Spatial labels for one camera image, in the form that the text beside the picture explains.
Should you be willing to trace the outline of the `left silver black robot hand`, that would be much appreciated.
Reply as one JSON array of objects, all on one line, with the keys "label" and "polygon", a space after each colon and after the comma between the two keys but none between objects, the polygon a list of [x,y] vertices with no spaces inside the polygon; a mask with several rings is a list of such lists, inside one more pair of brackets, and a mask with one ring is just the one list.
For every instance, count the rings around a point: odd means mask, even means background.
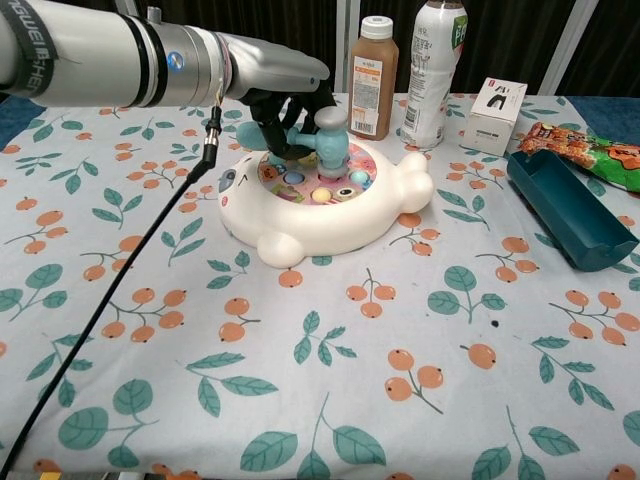
[{"label": "left silver black robot hand", "polygon": [[316,113],[335,104],[326,64],[265,40],[231,34],[222,38],[232,63],[226,96],[250,109],[270,153],[284,160],[310,154],[310,147],[291,143],[287,133],[303,111],[307,115],[302,132],[316,133]]}]

